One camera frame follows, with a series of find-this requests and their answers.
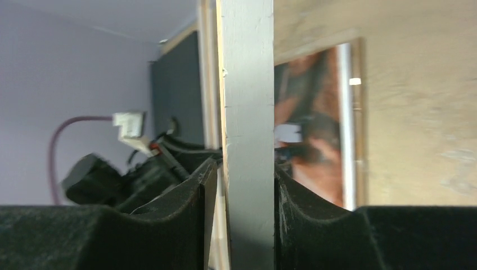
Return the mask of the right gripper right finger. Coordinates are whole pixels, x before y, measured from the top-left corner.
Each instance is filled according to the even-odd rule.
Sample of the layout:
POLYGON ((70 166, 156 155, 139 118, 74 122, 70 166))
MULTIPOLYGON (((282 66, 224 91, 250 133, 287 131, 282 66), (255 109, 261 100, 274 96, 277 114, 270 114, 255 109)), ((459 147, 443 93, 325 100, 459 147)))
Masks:
POLYGON ((362 206, 274 174, 277 269, 475 269, 476 208, 362 206))

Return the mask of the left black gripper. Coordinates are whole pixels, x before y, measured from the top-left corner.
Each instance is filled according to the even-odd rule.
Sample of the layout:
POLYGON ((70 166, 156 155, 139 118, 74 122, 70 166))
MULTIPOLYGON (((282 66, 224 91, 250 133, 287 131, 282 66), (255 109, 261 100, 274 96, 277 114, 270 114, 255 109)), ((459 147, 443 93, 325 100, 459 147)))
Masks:
POLYGON ((108 205, 129 214, 186 181, 206 159, 217 164, 223 160, 221 148, 206 148, 166 133, 150 145, 155 154, 124 175, 102 157, 86 155, 61 182, 65 196, 79 205, 108 205))

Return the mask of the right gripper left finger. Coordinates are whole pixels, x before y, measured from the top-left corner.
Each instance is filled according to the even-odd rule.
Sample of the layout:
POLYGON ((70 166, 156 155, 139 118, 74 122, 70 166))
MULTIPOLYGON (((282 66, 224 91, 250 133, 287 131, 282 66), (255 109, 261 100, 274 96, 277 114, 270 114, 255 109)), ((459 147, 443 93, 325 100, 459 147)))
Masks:
POLYGON ((1 207, 2 269, 207 269, 217 165, 132 214, 103 205, 1 207))

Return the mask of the wooden picture frame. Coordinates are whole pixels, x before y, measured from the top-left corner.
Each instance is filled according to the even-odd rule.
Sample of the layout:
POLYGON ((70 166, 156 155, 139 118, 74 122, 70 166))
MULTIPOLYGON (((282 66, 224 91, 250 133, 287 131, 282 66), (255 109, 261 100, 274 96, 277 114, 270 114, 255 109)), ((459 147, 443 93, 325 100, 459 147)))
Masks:
POLYGON ((198 1, 202 114, 223 151, 215 269, 274 269, 273 2, 198 1))

